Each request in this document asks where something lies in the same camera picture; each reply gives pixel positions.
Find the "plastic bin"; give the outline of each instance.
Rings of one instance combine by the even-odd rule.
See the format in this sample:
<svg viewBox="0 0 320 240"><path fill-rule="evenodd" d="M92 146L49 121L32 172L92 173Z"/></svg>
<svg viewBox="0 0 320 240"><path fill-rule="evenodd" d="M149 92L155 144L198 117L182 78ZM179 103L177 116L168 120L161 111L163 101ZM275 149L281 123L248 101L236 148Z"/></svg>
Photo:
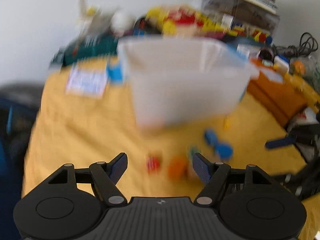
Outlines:
<svg viewBox="0 0 320 240"><path fill-rule="evenodd" d="M118 55L140 128L230 113L250 78L259 76L250 62L213 39L125 38Z"/></svg>

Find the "blue gripper pad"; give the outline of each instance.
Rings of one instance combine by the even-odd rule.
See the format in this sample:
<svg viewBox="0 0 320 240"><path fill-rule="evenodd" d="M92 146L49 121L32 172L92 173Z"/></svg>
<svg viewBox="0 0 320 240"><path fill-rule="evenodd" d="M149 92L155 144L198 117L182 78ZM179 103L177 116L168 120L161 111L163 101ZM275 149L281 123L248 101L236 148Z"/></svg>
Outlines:
<svg viewBox="0 0 320 240"><path fill-rule="evenodd" d="M192 159L192 167L199 179L201 179L204 184L207 184L212 177L210 174L210 168L209 165L202 160L198 154L196 154Z"/></svg>
<svg viewBox="0 0 320 240"><path fill-rule="evenodd" d="M111 173L109 178L116 185L128 167L128 157L126 154L117 156L109 164L111 164Z"/></svg>
<svg viewBox="0 0 320 240"><path fill-rule="evenodd" d="M273 141L267 141L265 144L266 149L276 149L280 147L286 147L289 145L294 144L295 141L293 138L290 136L286 136L284 138L278 139L278 140L273 140Z"/></svg>

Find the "paper card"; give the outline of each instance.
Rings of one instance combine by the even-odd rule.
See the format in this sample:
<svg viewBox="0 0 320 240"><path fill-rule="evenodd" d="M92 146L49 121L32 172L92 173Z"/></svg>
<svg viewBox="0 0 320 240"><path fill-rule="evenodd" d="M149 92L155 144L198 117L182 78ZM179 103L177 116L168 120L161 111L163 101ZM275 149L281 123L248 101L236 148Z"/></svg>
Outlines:
<svg viewBox="0 0 320 240"><path fill-rule="evenodd" d="M233 22L233 16L224 14L221 21L221 27L225 27L227 29L231 28Z"/></svg>
<svg viewBox="0 0 320 240"><path fill-rule="evenodd" d="M66 87L67 94L101 98L108 81L106 71L71 69Z"/></svg>

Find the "black cable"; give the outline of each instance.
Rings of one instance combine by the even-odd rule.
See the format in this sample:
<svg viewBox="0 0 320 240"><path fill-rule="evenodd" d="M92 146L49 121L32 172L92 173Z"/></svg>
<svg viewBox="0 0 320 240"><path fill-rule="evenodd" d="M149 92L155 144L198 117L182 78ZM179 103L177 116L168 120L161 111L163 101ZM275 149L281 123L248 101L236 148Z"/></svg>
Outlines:
<svg viewBox="0 0 320 240"><path fill-rule="evenodd" d="M299 46L272 46L272 50L276 55L283 54L286 58L290 59L293 57L307 57L310 53L315 52L319 49L318 41L310 34L303 33L300 38Z"/></svg>

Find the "white wall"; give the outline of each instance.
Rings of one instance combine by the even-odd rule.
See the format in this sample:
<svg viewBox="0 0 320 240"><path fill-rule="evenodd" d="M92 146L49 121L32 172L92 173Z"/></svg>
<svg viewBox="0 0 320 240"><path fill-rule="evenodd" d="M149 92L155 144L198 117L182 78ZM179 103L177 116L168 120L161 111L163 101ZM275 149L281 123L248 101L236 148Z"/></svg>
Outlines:
<svg viewBox="0 0 320 240"><path fill-rule="evenodd" d="M78 0L0 0L0 84L44 82L48 65L60 46L75 37ZM120 5L135 16L161 3L200 0L88 0L89 4ZM275 41L297 44L304 31L320 41L320 0L277 0L282 18Z"/></svg>

